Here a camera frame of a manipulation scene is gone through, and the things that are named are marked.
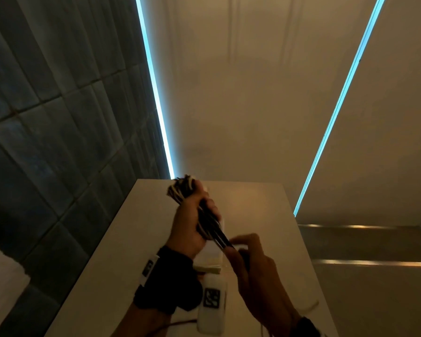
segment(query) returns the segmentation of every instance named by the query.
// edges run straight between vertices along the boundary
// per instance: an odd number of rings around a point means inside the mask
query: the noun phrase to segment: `blue led light strip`
[[[380,10],[382,9],[382,5],[385,0],[377,0],[376,5],[374,6],[373,12],[371,13],[370,21],[366,25],[365,33],[363,34],[362,40],[360,41],[359,48],[357,50],[356,56],[354,57],[354,61],[352,62],[351,69],[349,70],[348,77],[346,78],[345,84],[343,85],[342,93],[338,98],[337,105],[335,106],[334,112],[332,113],[332,117],[330,118],[329,124],[326,128],[326,132],[323,136],[323,140],[320,143],[320,147],[318,148],[318,152],[316,153],[315,159],[313,160],[313,164],[310,168],[309,174],[307,175],[307,179],[304,183],[303,190],[299,195],[298,202],[296,203],[295,210],[293,211],[293,215],[297,215],[299,206],[303,201],[304,194],[306,193],[307,187],[309,186],[310,180],[312,179],[313,173],[315,172],[316,165],[320,160],[321,154],[323,153],[324,147],[326,145],[327,139],[329,138],[330,132],[332,127],[334,126],[335,120],[337,119],[338,113],[340,112],[340,108],[342,107],[343,101],[345,99],[346,94],[348,93],[349,86],[351,81],[354,77],[354,73],[357,70],[357,66],[359,66],[360,59],[362,58],[363,51],[365,50],[366,44],[368,43],[368,39],[370,38],[371,32],[373,31],[374,25],[376,24],[377,17],[379,16]]]
[[[173,163],[171,162],[170,149],[168,148],[167,132],[165,131],[164,117],[162,116],[161,101],[159,100],[159,93],[157,91],[156,78],[154,76],[153,61],[151,59],[150,46],[148,44],[147,29],[145,27],[144,15],[142,13],[142,5],[140,0],[135,0],[137,3],[137,12],[139,13],[140,27],[142,29],[142,36],[144,38],[145,52],[148,61],[148,70],[150,71],[151,84],[154,93],[154,101],[156,102],[157,116],[159,117],[159,124],[161,126],[162,140],[164,141],[164,150],[167,157],[168,171],[170,178],[174,179]]]

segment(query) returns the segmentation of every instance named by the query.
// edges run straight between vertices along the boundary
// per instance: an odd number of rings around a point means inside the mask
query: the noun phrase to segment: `bundle of sticks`
[[[176,178],[174,184],[168,187],[167,195],[174,199],[178,204],[190,196],[195,190],[194,178],[185,175],[182,178]],[[198,224],[196,230],[206,240],[214,240],[217,246],[223,250],[225,247],[233,247],[221,231],[220,223],[213,212],[208,209],[206,201],[202,200],[198,207]]]

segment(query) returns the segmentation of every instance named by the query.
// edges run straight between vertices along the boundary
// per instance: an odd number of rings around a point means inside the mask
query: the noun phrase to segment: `gray tiled wall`
[[[137,178],[168,178],[135,0],[0,0],[0,249],[41,336]]]

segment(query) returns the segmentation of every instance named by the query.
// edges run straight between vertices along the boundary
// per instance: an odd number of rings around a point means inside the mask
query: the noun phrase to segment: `black wrist strap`
[[[134,305],[140,309],[158,309],[168,315],[173,314],[177,306],[187,311],[197,307],[202,298],[202,286],[193,261],[167,246],[162,247],[157,256],[145,285],[139,285],[135,292]]]
[[[290,337],[320,337],[321,333],[309,318],[302,317],[290,332]]]

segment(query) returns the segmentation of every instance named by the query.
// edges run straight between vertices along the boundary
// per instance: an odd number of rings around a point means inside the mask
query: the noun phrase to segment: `table surface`
[[[146,260],[165,243],[177,204],[168,198],[170,180],[138,180],[109,226],[45,336],[110,336],[124,316]],[[281,184],[204,182],[225,218],[228,237],[256,232],[272,257],[294,306],[319,306],[306,316],[328,336],[337,330]],[[224,336],[260,337],[260,324],[237,291],[236,276],[224,259],[228,281]],[[196,318],[176,310],[172,321]],[[172,327],[168,336],[201,336],[195,325]]]

